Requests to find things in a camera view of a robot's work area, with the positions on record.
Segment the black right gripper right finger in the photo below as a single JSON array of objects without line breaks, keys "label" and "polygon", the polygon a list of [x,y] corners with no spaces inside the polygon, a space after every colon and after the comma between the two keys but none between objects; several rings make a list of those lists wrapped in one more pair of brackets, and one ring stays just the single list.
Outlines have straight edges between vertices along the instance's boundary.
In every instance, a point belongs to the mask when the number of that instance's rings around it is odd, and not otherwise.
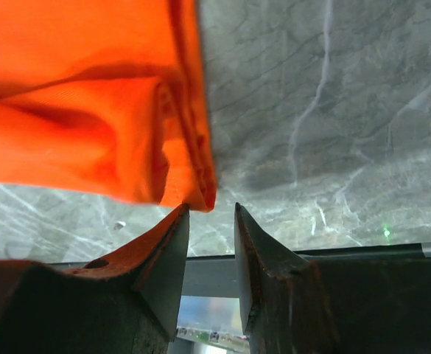
[{"label": "black right gripper right finger", "polygon": [[299,254],[240,204],[234,244],[252,353],[431,353],[431,247]]}]

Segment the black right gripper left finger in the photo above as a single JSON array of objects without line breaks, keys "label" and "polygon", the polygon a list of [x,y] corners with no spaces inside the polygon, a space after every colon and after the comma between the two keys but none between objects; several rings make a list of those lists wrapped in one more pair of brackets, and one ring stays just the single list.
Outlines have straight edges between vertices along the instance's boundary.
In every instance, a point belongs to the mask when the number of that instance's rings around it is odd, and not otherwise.
[{"label": "black right gripper left finger", "polygon": [[0,260],[0,353],[165,353],[189,243],[181,205],[82,268]]}]

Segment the orange t shirt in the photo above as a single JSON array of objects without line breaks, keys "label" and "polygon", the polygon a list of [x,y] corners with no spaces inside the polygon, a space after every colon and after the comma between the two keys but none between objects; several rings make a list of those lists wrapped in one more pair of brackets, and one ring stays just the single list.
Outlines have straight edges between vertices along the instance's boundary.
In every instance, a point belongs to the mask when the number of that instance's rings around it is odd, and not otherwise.
[{"label": "orange t shirt", "polygon": [[209,212],[195,1],[0,1],[0,183]]}]

